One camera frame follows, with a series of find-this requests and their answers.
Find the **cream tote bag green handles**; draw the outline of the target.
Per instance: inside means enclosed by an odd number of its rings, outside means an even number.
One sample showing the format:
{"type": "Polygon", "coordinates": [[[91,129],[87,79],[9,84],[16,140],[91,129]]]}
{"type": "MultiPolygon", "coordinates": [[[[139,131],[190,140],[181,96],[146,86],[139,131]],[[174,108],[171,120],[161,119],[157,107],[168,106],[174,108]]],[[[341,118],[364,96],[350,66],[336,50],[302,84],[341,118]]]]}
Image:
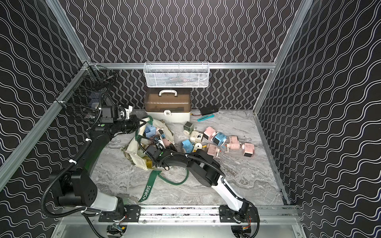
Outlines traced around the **cream tote bag green handles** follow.
{"type": "Polygon", "coordinates": [[[162,172],[167,170],[168,166],[163,168],[159,165],[158,159],[155,158],[155,156],[160,156],[164,149],[170,149],[173,146],[173,141],[173,134],[164,122],[153,119],[151,116],[138,119],[137,128],[134,129],[134,137],[124,148],[124,154],[138,168],[145,171],[150,170],[139,203],[148,200],[157,178],[174,186],[180,186],[188,180],[189,171],[186,171],[185,178],[178,182],[164,177],[162,172]]]}

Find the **blue rounded pencil sharpener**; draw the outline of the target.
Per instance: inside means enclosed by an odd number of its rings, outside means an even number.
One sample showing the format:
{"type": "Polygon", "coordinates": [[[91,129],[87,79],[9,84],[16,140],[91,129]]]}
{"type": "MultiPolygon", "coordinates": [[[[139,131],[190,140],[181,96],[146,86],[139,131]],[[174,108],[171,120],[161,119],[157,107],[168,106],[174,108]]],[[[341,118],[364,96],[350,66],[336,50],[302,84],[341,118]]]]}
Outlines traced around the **blue rounded pencil sharpener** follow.
{"type": "Polygon", "coordinates": [[[184,153],[192,153],[193,149],[194,145],[189,139],[182,141],[182,150],[184,153]]]}

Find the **yellow pencil sharpener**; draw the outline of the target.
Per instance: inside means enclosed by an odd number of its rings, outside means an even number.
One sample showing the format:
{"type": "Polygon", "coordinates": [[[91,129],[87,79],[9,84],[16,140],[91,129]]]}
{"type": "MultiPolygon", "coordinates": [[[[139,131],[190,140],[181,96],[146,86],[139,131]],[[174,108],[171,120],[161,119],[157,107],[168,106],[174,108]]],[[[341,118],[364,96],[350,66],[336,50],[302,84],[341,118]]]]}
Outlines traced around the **yellow pencil sharpener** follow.
{"type": "Polygon", "coordinates": [[[196,143],[193,148],[193,152],[197,152],[197,150],[203,149],[203,145],[201,143],[196,143]]]}

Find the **green pencil sharpener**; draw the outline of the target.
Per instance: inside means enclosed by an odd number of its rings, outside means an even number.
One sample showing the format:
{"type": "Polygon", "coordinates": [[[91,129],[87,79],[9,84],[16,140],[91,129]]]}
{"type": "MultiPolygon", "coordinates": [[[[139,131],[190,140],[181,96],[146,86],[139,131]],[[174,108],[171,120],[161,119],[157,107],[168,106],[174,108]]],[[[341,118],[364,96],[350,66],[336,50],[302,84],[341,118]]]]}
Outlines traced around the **green pencil sharpener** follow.
{"type": "Polygon", "coordinates": [[[183,133],[185,135],[190,135],[194,131],[194,124],[191,122],[186,122],[183,125],[183,133]]]}

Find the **cream white pencil sharpener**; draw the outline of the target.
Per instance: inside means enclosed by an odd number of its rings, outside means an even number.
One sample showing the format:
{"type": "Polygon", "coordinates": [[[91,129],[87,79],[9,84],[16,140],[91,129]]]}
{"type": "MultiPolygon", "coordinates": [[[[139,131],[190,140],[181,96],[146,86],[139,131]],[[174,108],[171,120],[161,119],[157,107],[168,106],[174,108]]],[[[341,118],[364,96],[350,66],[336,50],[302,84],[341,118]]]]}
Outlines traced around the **cream white pencil sharpener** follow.
{"type": "Polygon", "coordinates": [[[203,140],[203,133],[198,131],[192,131],[190,134],[190,142],[201,143],[203,140]]]}

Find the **pink boxy pencil sharpener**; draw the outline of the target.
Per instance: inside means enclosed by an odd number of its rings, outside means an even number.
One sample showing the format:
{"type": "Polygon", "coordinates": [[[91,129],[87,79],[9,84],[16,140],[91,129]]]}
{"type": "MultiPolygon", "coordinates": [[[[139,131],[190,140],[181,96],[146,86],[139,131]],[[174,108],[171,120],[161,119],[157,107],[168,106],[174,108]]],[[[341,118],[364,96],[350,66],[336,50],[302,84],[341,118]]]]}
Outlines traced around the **pink boxy pencil sharpener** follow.
{"type": "Polygon", "coordinates": [[[213,158],[217,158],[220,153],[220,148],[214,144],[209,144],[207,146],[207,154],[212,156],[213,158]]]}

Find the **blue square pencil sharpener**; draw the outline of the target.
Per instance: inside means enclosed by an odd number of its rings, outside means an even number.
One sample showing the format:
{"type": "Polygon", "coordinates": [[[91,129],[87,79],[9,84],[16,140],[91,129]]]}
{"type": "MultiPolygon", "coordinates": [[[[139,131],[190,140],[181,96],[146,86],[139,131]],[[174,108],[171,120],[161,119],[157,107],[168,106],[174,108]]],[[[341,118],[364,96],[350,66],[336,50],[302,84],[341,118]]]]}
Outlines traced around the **blue square pencil sharpener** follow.
{"type": "Polygon", "coordinates": [[[222,146],[225,143],[226,140],[227,140],[227,136],[224,133],[222,133],[222,132],[218,132],[214,136],[212,142],[214,144],[216,144],[217,146],[222,146]]]}

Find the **pink round pencil sharpener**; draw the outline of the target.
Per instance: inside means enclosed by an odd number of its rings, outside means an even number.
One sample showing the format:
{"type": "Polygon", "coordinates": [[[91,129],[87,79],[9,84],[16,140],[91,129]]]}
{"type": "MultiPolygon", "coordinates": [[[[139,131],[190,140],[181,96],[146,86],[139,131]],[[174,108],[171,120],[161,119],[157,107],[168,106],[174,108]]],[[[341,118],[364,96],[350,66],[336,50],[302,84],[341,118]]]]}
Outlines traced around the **pink round pencil sharpener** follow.
{"type": "Polygon", "coordinates": [[[228,142],[226,143],[226,153],[229,153],[230,150],[239,150],[241,149],[241,143],[238,140],[237,136],[229,136],[228,142]]]}

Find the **pink square pencil sharpener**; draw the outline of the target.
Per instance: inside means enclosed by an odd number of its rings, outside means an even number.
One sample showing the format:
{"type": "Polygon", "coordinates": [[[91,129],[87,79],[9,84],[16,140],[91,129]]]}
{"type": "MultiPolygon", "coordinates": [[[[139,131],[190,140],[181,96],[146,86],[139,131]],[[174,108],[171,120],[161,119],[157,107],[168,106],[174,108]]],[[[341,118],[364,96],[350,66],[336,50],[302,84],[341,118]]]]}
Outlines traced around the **pink square pencil sharpener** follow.
{"type": "Polygon", "coordinates": [[[243,149],[243,156],[245,157],[253,157],[253,155],[255,154],[255,146],[251,143],[243,143],[242,144],[242,149],[243,149]]]}

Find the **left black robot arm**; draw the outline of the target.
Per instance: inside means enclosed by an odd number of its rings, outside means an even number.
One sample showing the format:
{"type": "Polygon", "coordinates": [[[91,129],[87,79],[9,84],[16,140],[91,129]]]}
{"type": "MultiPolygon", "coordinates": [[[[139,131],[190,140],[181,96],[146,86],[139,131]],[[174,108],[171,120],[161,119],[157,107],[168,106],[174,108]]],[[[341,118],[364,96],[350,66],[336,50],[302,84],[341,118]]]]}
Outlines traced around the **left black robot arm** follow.
{"type": "Polygon", "coordinates": [[[96,123],[85,134],[85,144],[68,166],[53,171],[49,185],[41,199],[41,212],[49,218],[62,218],[77,212],[105,214],[111,220],[122,220],[126,215],[123,200],[101,192],[90,177],[90,172],[103,149],[119,134],[135,133],[146,125],[136,115],[128,120],[96,123]]]}

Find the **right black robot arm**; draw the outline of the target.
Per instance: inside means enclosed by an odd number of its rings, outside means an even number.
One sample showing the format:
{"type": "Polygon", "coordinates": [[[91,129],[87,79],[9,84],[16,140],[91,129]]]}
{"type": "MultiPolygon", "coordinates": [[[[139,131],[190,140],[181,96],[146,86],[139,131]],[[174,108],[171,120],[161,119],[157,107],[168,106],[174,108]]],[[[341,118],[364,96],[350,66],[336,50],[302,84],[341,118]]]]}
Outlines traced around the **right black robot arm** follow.
{"type": "Polygon", "coordinates": [[[226,202],[231,218],[236,223],[246,222],[250,218],[257,223],[260,221],[258,209],[234,190],[220,164],[205,151],[198,149],[196,152],[181,153],[150,145],[144,153],[155,166],[164,169],[173,166],[186,168],[199,183],[214,189],[226,202]]]}

